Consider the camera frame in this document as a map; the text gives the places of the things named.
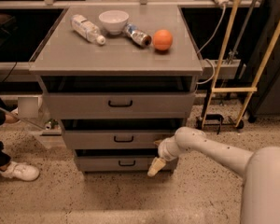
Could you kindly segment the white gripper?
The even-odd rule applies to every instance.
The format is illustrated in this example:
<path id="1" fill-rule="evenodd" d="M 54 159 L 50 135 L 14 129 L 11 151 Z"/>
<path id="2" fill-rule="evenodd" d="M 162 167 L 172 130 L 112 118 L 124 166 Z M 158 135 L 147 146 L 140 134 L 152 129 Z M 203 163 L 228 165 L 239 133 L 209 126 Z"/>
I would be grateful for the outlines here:
<path id="1" fill-rule="evenodd" d="M 167 161 L 173 161 L 179 156 L 179 147 L 173 137 L 155 140 L 154 145 L 158 147 L 159 158 L 155 158 L 151 163 L 147 171 L 149 177 L 155 176 L 165 167 Z"/>

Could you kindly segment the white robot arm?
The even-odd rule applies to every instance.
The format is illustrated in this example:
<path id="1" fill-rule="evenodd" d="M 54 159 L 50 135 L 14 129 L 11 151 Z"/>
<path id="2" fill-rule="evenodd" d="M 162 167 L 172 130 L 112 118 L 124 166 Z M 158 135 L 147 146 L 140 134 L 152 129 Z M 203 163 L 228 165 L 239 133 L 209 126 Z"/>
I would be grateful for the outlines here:
<path id="1" fill-rule="evenodd" d="M 255 152 L 210 140 L 206 134 L 181 127 L 159 142 L 158 156 L 147 174 L 154 176 L 167 162 L 187 151 L 198 151 L 243 179 L 241 224 L 280 224 L 280 147 Z"/>

